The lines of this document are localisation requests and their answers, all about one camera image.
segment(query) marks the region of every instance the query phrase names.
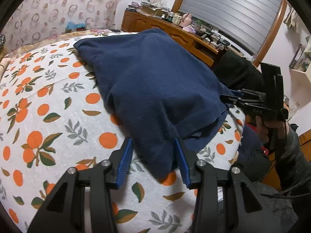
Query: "box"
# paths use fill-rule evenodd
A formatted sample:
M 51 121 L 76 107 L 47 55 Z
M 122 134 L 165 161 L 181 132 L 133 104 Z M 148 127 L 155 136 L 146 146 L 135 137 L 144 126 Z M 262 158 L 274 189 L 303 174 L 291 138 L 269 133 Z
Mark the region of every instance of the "box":
M 152 8 L 145 6 L 145 5 L 142 6 L 142 11 L 146 12 L 147 14 L 149 14 L 151 16 L 161 17 L 164 14 L 166 17 L 168 15 L 168 13 L 162 9 L 152 9 Z

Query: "bedsheet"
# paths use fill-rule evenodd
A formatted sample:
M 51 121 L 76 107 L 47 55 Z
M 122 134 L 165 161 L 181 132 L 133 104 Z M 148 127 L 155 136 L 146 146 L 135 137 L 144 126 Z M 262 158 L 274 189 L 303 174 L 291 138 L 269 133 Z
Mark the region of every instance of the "bedsheet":
M 115 113 L 104 108 L 94 72 L 73 48 L 77 40 L 49 43 L 18 57 L 0 82 L 0 197 L 22 232 L 69 167 L 83 170 L 109 158 L 127 134 Z M 230 108 L 198 157 L 229 169 L 244 121 L 240 109 Z M 111 191 L 118 230 L 183 233 L 192 223 L 196 194 L 182 183 L 178 169 L 153 178 L 134 152 L 124 185 Z

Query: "metal screw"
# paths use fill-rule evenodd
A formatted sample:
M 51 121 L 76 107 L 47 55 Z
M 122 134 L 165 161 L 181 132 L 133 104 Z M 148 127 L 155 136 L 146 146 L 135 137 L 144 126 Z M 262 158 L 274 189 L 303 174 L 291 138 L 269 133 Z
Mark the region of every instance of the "metal screw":
M 233 168 L 231 169 L 231 171 L 232 171 L 234 174 L 239 174 L 239 173 L 241 172 L 240 168 L 238 168 L 238 167 L 233 167 Z
M 105 159 L 105 160 L 103 160 L 103 161 L 101 162 L 101 165 L 102 165 L 102 166 L 109 166 L 110 164 L 111 164 L 110 161 L 107 160 L 107 159 Z
M 206 161 L 203 160 L 203 159 L 200 159 L 200 160 L 197 161 L 197 165 L 198 166 L 205 166 L 206 165 Z
M 76 172 L 76 169 L 75 169 L 74 167 L 71 167 L 71 168 L 69 168 L 69 169 L 67 170 L 67 172 L 68 172 L 69 174 L 74 174 L 74 173 Z

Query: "person's arm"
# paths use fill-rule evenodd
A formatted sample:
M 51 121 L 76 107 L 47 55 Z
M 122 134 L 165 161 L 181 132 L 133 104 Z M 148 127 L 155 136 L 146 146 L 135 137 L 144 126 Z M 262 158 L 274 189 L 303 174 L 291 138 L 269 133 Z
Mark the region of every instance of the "person's arm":
M 299 139 L 288 123 L 286 128 L 283 122 L 265 122 L 262 124 L 261 119 L 256 117 L 257 130 L 259 136 L 264 142 L 268 141 L 268 129 L 278 128 L 278 140 L 275 147 L 276 172 L 280 178 L 282 190 L 286 190 L 311 175 L 311 164 L 308 163 L 299 145 Z M 303 186 L 294 189 L 290 195 L 300 195 L 311 192 L 311 181 Z M 293 199 L 293 209 L 300 217 L 304 208 L 311 205 L 311 195 Z

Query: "person's hand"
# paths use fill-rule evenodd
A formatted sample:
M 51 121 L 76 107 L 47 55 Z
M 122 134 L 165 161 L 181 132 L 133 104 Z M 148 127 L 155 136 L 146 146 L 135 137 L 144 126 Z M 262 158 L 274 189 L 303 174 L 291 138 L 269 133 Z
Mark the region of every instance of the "person's hand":
M 260 117 L 256 117 L 256 125 L 257 125 L 257 133 L 259 138 L 264 142 L 269 142 L 268 138 L 268 128 L 277 128 L 277 138 L 278 139 L 284 139 L 285 138 L 285 132 L 289 133 L 290 127 L 287 122 L 286 123 L 286 129 L 283 121 L 265 121 L 262 123 L 262 120 Z

